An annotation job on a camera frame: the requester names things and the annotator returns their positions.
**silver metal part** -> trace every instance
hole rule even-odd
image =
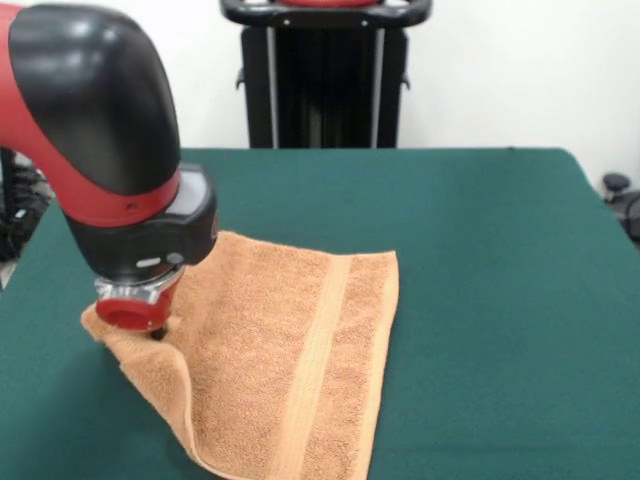
[[[273,148],[279,148],[278,131],[278,73],[276,65],[276,30],[267,28],[267,56],[269,57],[269,97],[271,104],[271,141]]]
[[[167,273],[143,283],[114,283],[98,277],[94,282],[98,292],[98,301],[119,298],[133,299],[149,305],[155,305],[158,298],[160,298],[160,294],[178,281],[185,268],[184,265],[173,268]]]
[[[180,186],[167,213],[191,215],[207,196],[207,181],[202,172],[180,170]]]
[[[371,109],[371,148],[378,147],[380,125],[380,95],[382,94],[382,66],[384,62],[384,28],[376,31],[376,60],[373,71],[373,108]]]

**black stand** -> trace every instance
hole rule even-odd
[[[430,0],[403,7],[291,7],[223,0],[242,33],[252,148],[393,148],[407,38]]]

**black handle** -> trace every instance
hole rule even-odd
[[[412,0],[405,5],[379,3],[357,8],[295,7],[280,3],[251,4],[221,0],[222,13],[232,22],[254,27],[281,28],[404,28],[431,15],[432,0]]]

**towel fold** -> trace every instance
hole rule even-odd
[[[188,268],[161,342],[103,342],[187,454],[229,479],[364,479],[391,324],[394,252],[333,255],[221,232]]]

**green tablecloth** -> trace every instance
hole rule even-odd
[[[569,155],[184,159],[224,229],[397,250],[371,479],[640,478],[640,258]],[[0,478],[209,478],[80,327],[92,279],[51,208],[0,298]]]

